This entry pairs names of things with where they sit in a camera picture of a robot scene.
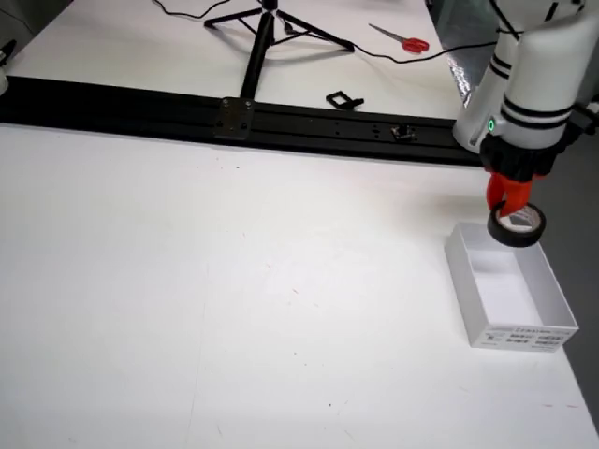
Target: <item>tripod leg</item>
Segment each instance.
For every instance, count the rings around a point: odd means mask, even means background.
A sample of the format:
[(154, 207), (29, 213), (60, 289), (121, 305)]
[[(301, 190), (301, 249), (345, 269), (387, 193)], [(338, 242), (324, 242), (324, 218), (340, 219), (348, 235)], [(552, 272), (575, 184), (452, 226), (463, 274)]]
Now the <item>tripod leg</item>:
[(235, 21), (237, 19), (245, 19), (246, 17), (257, 16), (262, 14), (262, 8), (257, 7), (256, 9), (250, 9), (249, 11), (237, 12), (235, 14), (229, 14), (228, 16), (217, 17), (215, 19), (209, 19), (204, 22), (204, 26), (213, 28), (217, 23)]
[(243, 79), (243, 87), (241, 87), (241, 98), (254, 98), (260, 79), (260, 72), (266, 57), (266, 51), (272, 45), (274, 39), (274, 17), (269, 12), (262, 14), (256, 40), (252, 47), (250, 62), (247, 64), (247, 71)]
[(283, 12), (281, 10), (277, 11), (277, 15), (283, 19), (285, 19), (286, 21), (288, 21), (289, 23), (292, 23), (294, 25), (300, 26), (301, 28), (303, 28), (304, 30), (309, 31), (310, 33), (314, 33), (317, 36), (323, 37), (324, 39), (328, 40), (329, 42), (333, 42), (341, 47), (343, 47), (344, 49), (348, 50), (348, 51), (354, 51), (354, 44), (352, 44), (349, 40), (345, 40), (345, 39), (339, 39), (338, 37), (331, 35), (329, 33), (327, 33), (326, 31), (323, 31), (321, 29), (316, 28), (315, 26), (310, 25), (307, 22), (301, 21), (300, 19), (293, 17), (289, 14), (287, 14), (286, 12)]

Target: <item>metal bracket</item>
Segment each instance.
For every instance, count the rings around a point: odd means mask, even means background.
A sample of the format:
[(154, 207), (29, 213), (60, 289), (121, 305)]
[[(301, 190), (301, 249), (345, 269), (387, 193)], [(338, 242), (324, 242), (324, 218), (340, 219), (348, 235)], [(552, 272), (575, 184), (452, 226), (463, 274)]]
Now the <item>metal bracket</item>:
[(223, 98), (214, 122), (214, 136), (246, 140), (250, 135), (253, 119), (254, 101), (246, 98)]

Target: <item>black cable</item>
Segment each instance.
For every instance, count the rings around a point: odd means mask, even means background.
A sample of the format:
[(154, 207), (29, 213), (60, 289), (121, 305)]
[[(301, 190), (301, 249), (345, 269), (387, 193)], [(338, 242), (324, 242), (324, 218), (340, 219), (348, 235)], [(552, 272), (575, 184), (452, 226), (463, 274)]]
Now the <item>black cable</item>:
[(34, 33), (34, 30), (32, 30), (32, 29), (29, 27), (29, 25), (27, 24), (27, 22), (26, 22), (26, 21), (24, 21), (23, 19), (19, 19), (17, 16), (14, 16), (14, 15), (10, 14), (8, 11), (6, 11), (6, 10), (4, 10), (4, 9), (2, 9), (2, 8), (0, 8), (0, 12), (2, 12), (2, 13), (4, 13), (4, 14), (6, 14), (7, 16), (9, 16), (10, 18), (14, 19), (14, 20), (15, 20), (15, 21), (17, 21), (17, 22), (20, 22), (20, 23), (22, 23), (22, 24), (24, 25), (24, 27), (25, 27), (25, 28), (27, 28), (27, 31), (29, 31), (29, 33), (31, 33), (32, 35), (34, 35), (34, 34), (35, 34), (35, 33)]
[(499, 20), (505, 25), (505, 28), (507, 28), (507, 30), (514, 37), (514, 39), (520, 40), (519, 32), (516, 31), (516, 28), (514, 28), (512, 24), (509, 22), (509, 20), (506, 18), (499, 5), (497, 5), (497, 2), (495, 0), (489, 0), (489, 3), (495, 11), (495, 14), (497, 14), (497, 16), (499, 17)]
[(175, 11), (169, 11), (161, 2), (160, 0), (152, 0), (155, 4), (157, 4), (158, 6), (160, 6), (160, 9), (162, 9), (162, 12), (164, 12), (165, 14), (167, 14), (168, 16), (174, 16), (174, 17), (185, 17), (187, 19), (195, 19), (195, 20), (200, 20), (205, 18), (213, 9), (215, 9), (216, 7), (220, 7), (221, 5), (224, 5), (225, 3), (230, 2), (231, 0), (222, 0), (220, 2), (215, 3), (214, 5), (212, 5), (211, 7), (209, 7), (208, 9), (206, 9), (204, 11), (203, 14), (199, 15), (199, 16), (195, 16), (193, 14), (187, 14), (186, 12), (175, 12)]
[(482, 47), (489, 47), (491, 45), (496, 45), (496, 44), (497, 44), (497, 41), (486, 42), (484, 44), (461, 45), (459, 47), (454, 47), (452, 49), (443, 50), (443, 51), (441, 51), (439, 53), (434, 54), (433, 56), (427, 56), (426, 58), (406, 59), (406, 60), (403, 60), (403, 61), (400, 61), (398, 59), (392, 58), (391, 56), (388, 56), (386, 54), (371, 53), (369, 51), (366, 51), (366, 50), (362, 49), (359, 45), (356, 45), (356, 44), (354, 44), (354, 47), (356, 47), (361, 52), (368, 54), (372, 58), (388, 59), (389, 61), (391, 61), (391, 62), (393, 62), (395, 64), (412, 64), (412, 63), (422, 63), (424, 61), (430, 61), (431, 59), (438, 58), (439, 56), (443, 56), (444, 54), (450, 53), (452, 51), (467, 50), (467, 49), (480, 49)]
[[(160, 3), (160, 1), (159, 1), (159, 0), (152, 0), (152, 1), (153, 1), (154, 3), (156, 3), (158, 6), (160, 6), (160, 7), (162, 8), (162, 10), (164, 11), (164, 13), (165, 13), (165, 14), (167, 14), (167, 15), (169, 15), (169, 16), (176, 16), (176, 17), (187, 17), (187, 18), (190, 18), (190, 19), (203, 19), (203, 18), (204, 18), (204, 17), (206, 17), (206, 15), (207, 15), (207, 14), (208, 14), (210, 11), (212, 11), (214, 8), (218, 7), (219, 5), (223, 5), (224, 3), (228, 3), (230, 0), (222, 0), (221, 2), (215, 3), (214, 5), (212, 5), (211, 7), (209, 7), (209, 8), (206, 10), (206, 12), (204, 12), (204, 13), (203, 13), (201, 16), (194, 16), (194, 15), (192, 15), (192, 14), (187, 14), (187, 13), (185, 13), (185, 12), (172, 12), (172, 11), (167, 11), (167, 9), (165, 8), (165, 6), (164, 6), (162, 3)], [(313, 35), (313, 34), (311, 34), (311, 33), (299, 33), (299, 32), (296, 32), (296, 31), (293, 29), (293, 27), (292, 27), (292, 26), (291, 26), (289, 23), (287, 23), (286, 21), (284, 21), (284, 22), (285, 22), (285, 32), (286, 32), (288, 35), (290, 35), (290, 36), (294, 36), (294, 35), (306, 35), (306, 36), (311, 36), (311, 37), (315, 37), (315, 38), (321, 39), (321, 37), (320, 37), (320, 36), (316, 36), (316, 35)], [(370, 51), (367, 51), (367, 50), (364, 50), (364, 49), (362, 49), (362, 48), (361, 48), (359, 45), (355, 44), (354, 42), (351, 42), (351, 43), (352, 43), (352, 44), (354, 45), (354, 47), (356, 47), (358, 50), (362, 51), (362, 52), (363, 52), (363, 53), (365, 53), (365, 54), (368, 54), (368, 55), (369, 55), (369, 56), (371, 56), (372, 58), (383, 58), (383, 59), (388, 59), (389, 61), (392, 61), (392, 62), (393, 62), (393, 63), (395, 63), (395, 64), (412, 64), (412, 63), (421, 63), (421, 62), (424, 62), (424, 61), (430, 61), (431, 59), (438, 58), (439, 56), (443, 56), (444, 54), (450, 53), (450, 52), (452, 52), (452, 51), (457, 51), (457, 50), (466, 50), (466, 49), (480, 49), (480, 48), (482, 48), (482, 47), (489, 47), (489, 46), (491, 46), (491, 45), (496, 45), (496, 44), (497, 44), (497, 41), (493, 41), (493, 42), (486, 42), (486, 43), (484, 43), (484, 44), (461, 45), (461, 46), (459, 46), (459, 47), (454, 47), (454, 48), (452, 48), (452, 49), (447, 49), (447, 50), (441, 51), (441, 52), (439, 52), (439, 53), (437, 53), (437, 54), (434, 54), (433, 56), (427, 56), (426, 58), (420, 58), (420, 59), (407, 59), (407, 60), (404, 60), (404, 61), (400, 61), (400, 60), (398, 60), (398, 59), (395, 59), (395, 58), (393, 58), (393, 57), (391, 57), (391, 56), (388, 56), (388, 55), (386, 55), (386, 54), (377, 54), (377, 53), (372, 53), (372, 52), (370, 52)]]

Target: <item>black tape roll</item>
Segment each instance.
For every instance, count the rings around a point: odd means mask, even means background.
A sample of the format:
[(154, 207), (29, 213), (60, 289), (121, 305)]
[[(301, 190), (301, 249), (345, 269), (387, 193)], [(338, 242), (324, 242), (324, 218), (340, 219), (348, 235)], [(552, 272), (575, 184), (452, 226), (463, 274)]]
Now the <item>black tape roll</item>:
[(528, 203), (523, 209), (511, 214), (509, 218), (516, 226), (524, 223), (530, 228), (509, 228), (499, 219), (499, 213), (504, 204), (505, 201), (502, 201), (490, 212), (487, 229), (491, 236), (503, 245), (512, 248), (527, 248), (533, 246), (541, 239), (545, 227), (547, 226), (547, 219), (545, 218), (543, 211), (534, 204)]

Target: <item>red scissors handle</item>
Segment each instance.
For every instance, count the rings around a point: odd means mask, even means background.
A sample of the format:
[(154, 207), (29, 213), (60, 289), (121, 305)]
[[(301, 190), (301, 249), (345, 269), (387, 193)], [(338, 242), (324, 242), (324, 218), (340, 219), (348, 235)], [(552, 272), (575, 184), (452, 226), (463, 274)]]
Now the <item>red scissors handle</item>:
[(402, 41), (402, 47), (404, 50), (410, 51), (411, 53), (422, 53), (423, 51), (428, 51), (431, 46), (422, 39), (409, 37)]

